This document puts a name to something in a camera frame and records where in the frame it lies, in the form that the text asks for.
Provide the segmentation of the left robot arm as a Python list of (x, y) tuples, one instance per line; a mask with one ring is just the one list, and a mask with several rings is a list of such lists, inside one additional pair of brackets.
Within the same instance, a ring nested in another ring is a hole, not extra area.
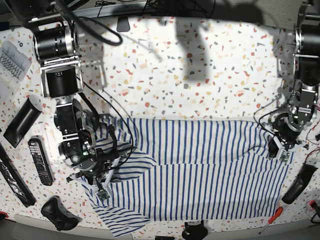
[(304, 1), (293, 29), (294, 85), (285, 104), (285, 112), (273, 124), (274, 136), (269, 141), (271, 159), (287, 162), (300, 147), (308, 145), (299, 135), (317, 117), (320, 87), (320, 2)]

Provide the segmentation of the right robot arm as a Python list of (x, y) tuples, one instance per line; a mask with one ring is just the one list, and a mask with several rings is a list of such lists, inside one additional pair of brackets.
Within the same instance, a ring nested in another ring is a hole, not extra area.
[(120, 161), (115, 128), (108, 125), (112, 147), (105, 153), (97, 147), (96, 132), (100, 116), (92, 104), (84, 110), (75, 95), (85, 98), (79, 55), (78, 28), (111, 46), (117, 42), (105, 39), (84, 24), (84, 19), (72, 13), (62, 0), (8, 0), (12, 14), (21, 25), (33, 33), (33, 49), (40, 65), (44, 97), (56, 101), (54, 123), (62, 133), (59, 152), (66, 164), (77, 168), (77, 178), (85, 177), (95, 187), (100, 201), (110, 197), (108, 187), (114, 167)]

